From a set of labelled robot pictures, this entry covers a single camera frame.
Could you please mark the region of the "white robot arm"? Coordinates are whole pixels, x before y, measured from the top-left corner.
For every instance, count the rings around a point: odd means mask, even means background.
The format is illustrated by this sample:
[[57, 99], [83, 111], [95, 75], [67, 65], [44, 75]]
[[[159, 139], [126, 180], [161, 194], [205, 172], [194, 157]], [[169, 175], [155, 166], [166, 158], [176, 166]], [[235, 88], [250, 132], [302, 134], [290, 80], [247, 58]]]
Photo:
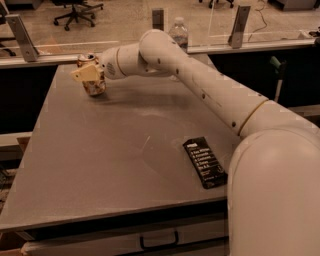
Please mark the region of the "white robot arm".
[[230, 256], [320, 256], [320, 130], [273, 100], [190, 57], [161, 30], [104, 51], [73, 71], [175, 75], [240, 137], [228, 169]]

